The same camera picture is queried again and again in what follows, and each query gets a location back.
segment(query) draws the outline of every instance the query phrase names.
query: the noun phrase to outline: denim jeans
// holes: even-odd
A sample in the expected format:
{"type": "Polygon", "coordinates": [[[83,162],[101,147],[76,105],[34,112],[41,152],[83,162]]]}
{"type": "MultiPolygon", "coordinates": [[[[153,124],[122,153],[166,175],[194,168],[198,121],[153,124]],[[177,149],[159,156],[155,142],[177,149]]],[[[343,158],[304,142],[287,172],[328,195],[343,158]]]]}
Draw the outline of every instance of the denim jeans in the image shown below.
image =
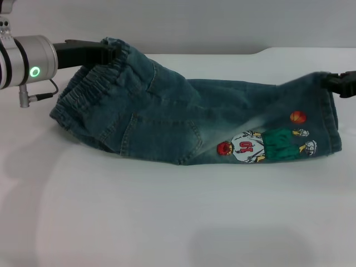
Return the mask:
{"type": "Polygon", "coordinates": [[[123,157],[252,164],[341,150],[333,95],[316,72],[283,85],[187,80],[123,41],[107,66],[83,66],[50,116],[83,143],[123,157]]]}

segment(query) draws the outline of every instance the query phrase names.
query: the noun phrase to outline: white surface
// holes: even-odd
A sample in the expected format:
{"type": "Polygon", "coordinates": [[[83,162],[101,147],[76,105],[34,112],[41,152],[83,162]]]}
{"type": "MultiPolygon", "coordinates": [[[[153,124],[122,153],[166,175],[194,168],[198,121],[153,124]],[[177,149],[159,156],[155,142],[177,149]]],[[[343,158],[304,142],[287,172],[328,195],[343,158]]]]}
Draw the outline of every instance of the white surface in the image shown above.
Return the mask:
{"type": "MultiPolygon", "coordinates": [[[[151,58],[187,78],[261,83],[356,70],[356,49],[151,58]]],[[[17,96],[0,92],[1,267],[356,266],[356,98],[335,98],[334,156],[184,167],[78,144],[48,117],[56,99],[21,109],[17,96]]]]}
{"type": "Polygon", "coordinates": [[[145,53],[356,47],[355,0],[17,0],[14,36],[120,37],[145,53]]]}

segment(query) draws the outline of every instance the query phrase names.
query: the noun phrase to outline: jeans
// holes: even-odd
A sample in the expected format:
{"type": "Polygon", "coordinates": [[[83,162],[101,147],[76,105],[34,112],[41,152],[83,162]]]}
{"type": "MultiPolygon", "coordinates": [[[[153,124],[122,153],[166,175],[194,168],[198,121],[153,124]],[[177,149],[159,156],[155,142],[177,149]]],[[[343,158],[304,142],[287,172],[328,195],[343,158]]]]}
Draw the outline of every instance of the jeans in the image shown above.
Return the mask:
{"type": "Polygon", "coordinates": [[[178,165],[308,159],[341,150],[333,95],[316,72],[283,85],[187,80],[123,41],[83,66],[50,116],[84,144],[178,165]]]}

